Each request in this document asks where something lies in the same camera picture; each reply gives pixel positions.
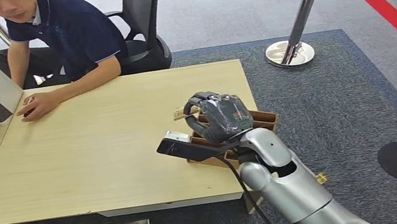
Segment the person's left hand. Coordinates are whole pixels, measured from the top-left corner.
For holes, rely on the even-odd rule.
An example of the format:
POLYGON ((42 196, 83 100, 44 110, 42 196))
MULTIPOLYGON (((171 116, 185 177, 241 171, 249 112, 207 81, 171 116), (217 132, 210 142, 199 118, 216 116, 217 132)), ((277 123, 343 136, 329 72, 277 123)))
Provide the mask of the person's left hand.
POLYGON ((16 113, 23 122, 34 122, 50 113, 61 104, 55 92, 41 92, 28 96, 25 105, 16 113))

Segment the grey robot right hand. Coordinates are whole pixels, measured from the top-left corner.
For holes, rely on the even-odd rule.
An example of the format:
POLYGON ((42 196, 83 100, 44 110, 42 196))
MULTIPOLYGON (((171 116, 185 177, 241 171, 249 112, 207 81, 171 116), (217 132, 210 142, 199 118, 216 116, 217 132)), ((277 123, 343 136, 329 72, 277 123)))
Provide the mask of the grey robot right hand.
POLYGON ((203 138, 213 143, 222 143, 253 128, 253 117, 236 95, 214 92, 197 92, 183 106, 187 125, 203 138), (196 106, 209 125, 200 123, 192 114, 196 106))

